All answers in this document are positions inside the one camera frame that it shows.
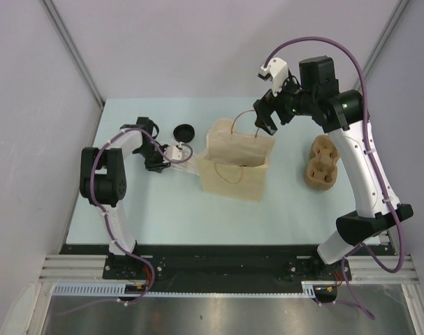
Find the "beige paper takeout bag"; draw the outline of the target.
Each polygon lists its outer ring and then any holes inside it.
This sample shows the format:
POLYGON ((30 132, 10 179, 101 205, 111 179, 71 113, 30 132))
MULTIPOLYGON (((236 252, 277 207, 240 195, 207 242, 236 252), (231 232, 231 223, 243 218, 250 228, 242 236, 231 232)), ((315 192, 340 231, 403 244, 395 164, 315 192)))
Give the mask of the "beige paper takeout bag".
POLYGON ((228 198, 259 202, 275 139, 255 133, 239 133, 237 120, 218 119, 205 137, 206 146, 196 157, 202 190, 228 198))

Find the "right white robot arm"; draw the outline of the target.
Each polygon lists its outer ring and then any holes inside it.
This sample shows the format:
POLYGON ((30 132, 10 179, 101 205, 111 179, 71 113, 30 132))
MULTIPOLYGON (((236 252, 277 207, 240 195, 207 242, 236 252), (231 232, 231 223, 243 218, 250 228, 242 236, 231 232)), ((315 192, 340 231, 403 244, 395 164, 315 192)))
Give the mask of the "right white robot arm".
POLYGON ((414 215, 410 204, 394 194, 374 147, 371 125, 363 120, 363 97, 356 90, 341 92, 332 58, 305 59, 296 79, 287 63, 275 57, 262 65, 258 76, 272 83, 253 107, 257 127, 269 135, 277 132, 272 120, 281 124, 296 116, 309 116, 322 127, 338 150, 349 178, 356 209, 336 220, 336 231, 317 248, 310 262, 312 275, 326 280, 335 273, 335 263, 365 240, 414 215))

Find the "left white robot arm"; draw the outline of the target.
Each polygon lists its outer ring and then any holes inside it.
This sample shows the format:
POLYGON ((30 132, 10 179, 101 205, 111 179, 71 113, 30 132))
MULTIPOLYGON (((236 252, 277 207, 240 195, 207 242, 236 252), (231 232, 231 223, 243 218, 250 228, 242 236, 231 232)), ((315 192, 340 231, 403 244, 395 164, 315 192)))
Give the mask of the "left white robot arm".
POLYGON ((156 141, 159 127, 148 117, 139 117, 135 124, 125 124, 120 132, 102 147, 85 147, 81 153, 80 194, 97 208, 105 221, 110 238, 109 252, 125 255, 118 270, 126 278, 138 277, 142 261, 133 255, 136 239, 129 232, 122 200, 127 181, 124 159, 131 154, 144 158, 145 169, 161 173, 170 167, 163 155, 168 145, 156 141))

